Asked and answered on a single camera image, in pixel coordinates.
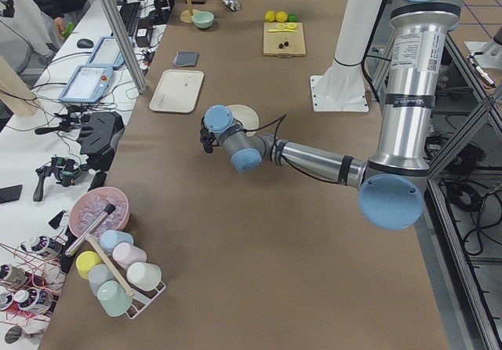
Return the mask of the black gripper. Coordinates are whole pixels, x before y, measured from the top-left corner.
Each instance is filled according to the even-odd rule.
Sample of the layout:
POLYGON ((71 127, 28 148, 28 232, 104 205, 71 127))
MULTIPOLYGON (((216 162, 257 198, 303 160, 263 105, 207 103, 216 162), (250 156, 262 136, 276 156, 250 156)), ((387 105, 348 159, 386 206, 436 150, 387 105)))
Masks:
POLYGON ((213 153, 214 148, 218 148, 220 145, 216 139, 216 136, 206 127, 205 118, 201 118, 201 129, 200 129, 200 142, 206 153, 213 153))

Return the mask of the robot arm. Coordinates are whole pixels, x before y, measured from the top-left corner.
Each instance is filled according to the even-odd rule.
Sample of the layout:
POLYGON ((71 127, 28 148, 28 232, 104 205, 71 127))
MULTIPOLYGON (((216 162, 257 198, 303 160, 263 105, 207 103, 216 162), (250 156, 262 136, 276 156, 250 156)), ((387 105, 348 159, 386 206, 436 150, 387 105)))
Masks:
MULTIPOLYGON (((331 184, 358 191, 368 221, 402 230, 424 211, 428 164, 424 145, 435 106, 435 90, 448 32, 460 19, 463 0, 393 0, 394 32, 383 119, 376 153, 367 161, 297 144, 276 134, 247 129, 223 105, 214 105, 201 121, 200 141, 207 152, 224 149, 240 173, 264 160, 287 164, 331 184)), ((316 111, 365 111, 363 64, 382 0, 348 0, 333 63, 311 79, 316 111)))

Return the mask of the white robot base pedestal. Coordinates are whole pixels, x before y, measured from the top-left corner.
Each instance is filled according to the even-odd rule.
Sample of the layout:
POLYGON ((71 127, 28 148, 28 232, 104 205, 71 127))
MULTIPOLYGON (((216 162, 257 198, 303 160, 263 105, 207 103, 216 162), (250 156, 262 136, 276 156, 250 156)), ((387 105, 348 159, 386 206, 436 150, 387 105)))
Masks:
POLYGON ((362 62, 382 0, 347 0, 333 63, 311 76, 316 112, 367 112, 362 62))

